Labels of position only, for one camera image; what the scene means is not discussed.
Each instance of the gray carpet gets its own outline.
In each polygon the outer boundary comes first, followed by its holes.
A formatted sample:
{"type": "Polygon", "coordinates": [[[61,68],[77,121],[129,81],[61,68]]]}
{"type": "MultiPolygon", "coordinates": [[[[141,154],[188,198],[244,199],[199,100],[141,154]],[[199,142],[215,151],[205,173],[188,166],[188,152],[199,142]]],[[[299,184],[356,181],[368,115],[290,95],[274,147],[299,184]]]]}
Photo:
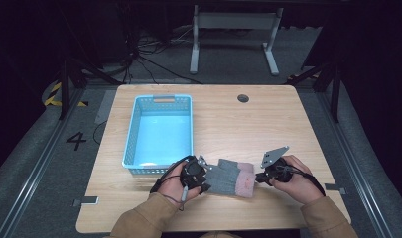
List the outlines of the gray carpet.
{"type": "MultiPolygon", "coordinates": [[[[179,31],[184,32],[186,29],[181,28],[179,31]]],[[[130,67],[131,83],[194,83],[196,80],[204,84],[280,84],[286,81],[288,75],[300,72],[300,66],[318,33],[319,29],[278,32],[273,53],[279,66],[279,76],[270,75],[260,47],[262,42],[266,42],[266,33],[214,31],[202,34],[198,74],[189,74],[192,45],[190,42],[182,42],[157,54],[142,55],[173,73],[139,59],[140,62],[134,61],[130,67]]],[[[115,67],[116,65],[107,65],[105,70],[115,67]]],[[[114,77],[122,80],[124,73],[114,77]]],[[[371,217],[346,167],[344,152],[334,134],[334,124],[326,117],[328,108],[322,105],[320,95],[310,89],[311,83],[313,81],[308,80],[299,84],[299,95],[335,181],[346,190],[343,199],[350,213],[352,226],[360,237],[377,237],[371,217]]],[[[79,234],[75,230],[79,208],[71,204],[85,193],[98,143],[102,140],[105,126],[103,122],[108,115],[115,88],[99,79],[89,82],[79,99],[87,101],[88,106],[75,107],[71,112],[65,129],[53,147],[53,156],[50,157],[44,175],[23,210],[17,226],[12,229],[11,237],[102,236],[79,234]],[[79,135],[78,133],[82,134],[81,140],[86,141],[80,143],[75,150],[76,143],[68,143],[67,140],[79,135]]],[[[49,87],[45,95],[42,95],[43,100],[50,90],[49,87]]],[[[328,90],[323,97],[328,98],[330,92],[328,90]]],[[[0,169],[0,227],[59,124],[59,115],[60,107],[48,106],[0,169]]],[[[392,237],[402,237],[402,199],[380,167],[344,88],[341,89],[339,101],[339,121],[336,126],[342,129],[358,160],[392,237]]],[[[304,229],[301,230],[301,236],[310,235],[304,229]]]]}

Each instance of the gray fabric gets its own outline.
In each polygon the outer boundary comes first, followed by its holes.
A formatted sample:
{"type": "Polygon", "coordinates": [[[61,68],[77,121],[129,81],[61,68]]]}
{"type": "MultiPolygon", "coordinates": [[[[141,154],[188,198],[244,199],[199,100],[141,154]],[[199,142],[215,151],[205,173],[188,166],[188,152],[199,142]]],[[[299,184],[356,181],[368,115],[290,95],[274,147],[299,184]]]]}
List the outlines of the gray fabric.
{"type": "Polygon", "coordinates": [[[218,166],[213,166],[212,170],[206,172],[206,183],[210,185],[208,193],[221,195],[236,195],[235,184],[240,174],[237,162],[219,159],[218,166]]]}

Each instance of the light blue plastic basket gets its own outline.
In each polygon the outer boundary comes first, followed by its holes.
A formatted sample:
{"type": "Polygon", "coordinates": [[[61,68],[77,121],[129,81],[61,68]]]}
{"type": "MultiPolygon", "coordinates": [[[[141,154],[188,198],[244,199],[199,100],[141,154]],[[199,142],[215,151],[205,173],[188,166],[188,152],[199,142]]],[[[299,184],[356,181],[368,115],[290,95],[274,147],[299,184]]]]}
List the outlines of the light blue plastic basket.
{"type": "Polygon", "coordinates": [[[140,95],[133,104],[123,167],[133,175],[163,174],[192,155],[193,117],[189,95],[140,95]]]}

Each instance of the basket handle slot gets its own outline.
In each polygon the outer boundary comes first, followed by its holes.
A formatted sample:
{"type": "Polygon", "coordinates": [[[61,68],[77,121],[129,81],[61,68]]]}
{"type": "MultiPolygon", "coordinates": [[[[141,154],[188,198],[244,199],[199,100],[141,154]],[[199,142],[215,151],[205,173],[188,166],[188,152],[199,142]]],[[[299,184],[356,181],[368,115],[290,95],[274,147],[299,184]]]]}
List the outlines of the basket handle slot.
{"type": "Polygon", "coordinates": [[[175,95],[165,94],[165,95],[154,95],[153,96],[155,103],[174,103],[175,95]]]}

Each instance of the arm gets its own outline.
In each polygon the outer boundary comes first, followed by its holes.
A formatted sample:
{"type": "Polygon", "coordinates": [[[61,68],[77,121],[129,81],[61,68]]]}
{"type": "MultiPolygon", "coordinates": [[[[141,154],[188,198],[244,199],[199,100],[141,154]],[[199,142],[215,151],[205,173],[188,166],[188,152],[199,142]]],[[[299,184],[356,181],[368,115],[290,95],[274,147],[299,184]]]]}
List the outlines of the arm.
{"type": "MultiPolygon", "coordinates": [[[[176,166],[164,178],[158,192],[151,193],[147,201],[123,213],[108,237],[161,237],[174,214],[184,204],[181,202],[184,189],[180,183],[183,165],[176,166]]],[[[200,191],[200,187],[189,190],[186,201],[197,197],[200,191]]]]}
{"type": "MultiPolygon", "coordinates": [[[[312,174],[310,169],[295,156],[286,156],[284,160],[304,173],[312,174]]],[[[294,174],[289,182],[273,179],[269,182],[304,204],[301,211],[313,237],[357,237],[334,202],[329,197],[323,196],[308,179],[294,174]]]]}

